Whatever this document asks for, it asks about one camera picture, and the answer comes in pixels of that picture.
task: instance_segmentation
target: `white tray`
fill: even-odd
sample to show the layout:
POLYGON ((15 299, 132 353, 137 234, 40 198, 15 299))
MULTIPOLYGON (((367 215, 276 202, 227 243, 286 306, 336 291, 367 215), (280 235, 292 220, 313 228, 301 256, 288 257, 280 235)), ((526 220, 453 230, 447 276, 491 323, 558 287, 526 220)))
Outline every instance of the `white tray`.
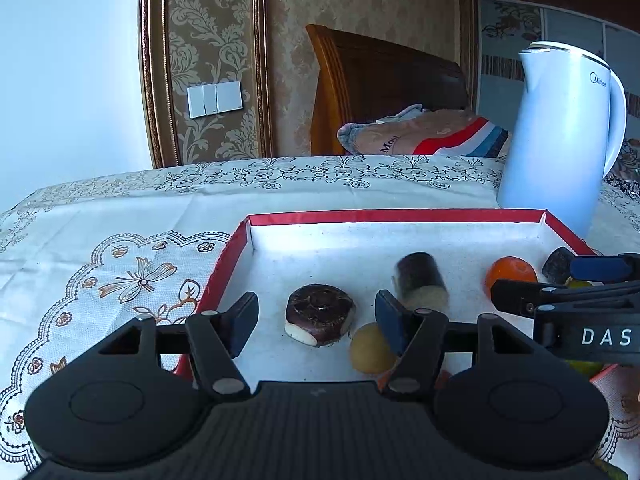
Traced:
MULTIPOLYGON (((381 288, 394 292, 396 262, 415 251, 436 259, 450 294, 449 319, 476 322, 496 312, 482 290, 485 274, 502 256, 540 270, 559 246, 593 254, 553 215, 541 210, 432 209, 300 212, 249 216, 228 242, 198 306, 227 310, 246 291, 260 304, 258 324, 236 366, 252 389, 260 380, 354 381, 350 335, 321 348, 284 332, 289 295, 303 285, 325 283, 351 296, 357 312, 350 333, 375 320, 381 288)), ((532 320, 498 313, 527 335, 532 320)), ((451 373, 470 366, 470 354, 448 354, 451 373)))

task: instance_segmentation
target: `kettle spout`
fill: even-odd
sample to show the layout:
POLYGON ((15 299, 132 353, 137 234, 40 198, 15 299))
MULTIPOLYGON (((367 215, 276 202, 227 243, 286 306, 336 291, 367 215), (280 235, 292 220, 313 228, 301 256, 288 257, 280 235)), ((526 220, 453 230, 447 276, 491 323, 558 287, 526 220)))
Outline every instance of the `kettle spout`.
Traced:
POLYGON ((548 61, 548 48, 527 48, 520 52, 520 60, 524 67, 524 83, 527 92, 531 93, 536 89, 545 65, 548 61))

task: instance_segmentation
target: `wallpaper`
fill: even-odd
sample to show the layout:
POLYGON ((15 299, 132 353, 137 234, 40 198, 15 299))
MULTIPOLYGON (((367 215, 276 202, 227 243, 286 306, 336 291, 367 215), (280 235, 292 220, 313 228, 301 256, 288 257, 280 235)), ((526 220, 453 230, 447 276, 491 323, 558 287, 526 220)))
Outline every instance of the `wallpaper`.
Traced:
POLYGON ((257 156, 251 0, 168 0, 169 54, 182 164, 257 156), (242 110, 190 119, 187 87, 238 80, 242 110))
POLYGON ((278 154, 309 154, 319 67, 305 25, 373 36, 453 60, 454 14, 454 0, 268 0, 278 154))

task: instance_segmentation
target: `kettle handle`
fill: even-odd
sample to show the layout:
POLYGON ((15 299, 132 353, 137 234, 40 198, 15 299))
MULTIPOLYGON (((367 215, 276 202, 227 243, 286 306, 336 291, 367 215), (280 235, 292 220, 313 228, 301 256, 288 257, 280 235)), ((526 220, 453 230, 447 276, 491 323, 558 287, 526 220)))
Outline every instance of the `kettle handle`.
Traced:
POLYGON ((620 149, 622 141, 625 140, 626 129, 626 98, 625 88, 618 76, 611 70, 611 98, 609 105, 609 142, 607 143, 607 155, 604 164, 604 175, 613 167, 620 149))

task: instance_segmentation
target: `midea logo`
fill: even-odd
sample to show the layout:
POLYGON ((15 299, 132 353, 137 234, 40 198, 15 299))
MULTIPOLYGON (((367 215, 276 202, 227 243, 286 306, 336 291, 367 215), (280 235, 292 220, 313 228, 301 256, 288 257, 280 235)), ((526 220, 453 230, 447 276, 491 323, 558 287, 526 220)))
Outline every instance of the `midea logo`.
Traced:
POLYGON ((589 79, 591 80, 592 83, 598 83, 599 85, 602 86, 606 86, 607 84, 598 77, 598 75, 595 72, 591 72, 589 74, 589 79))

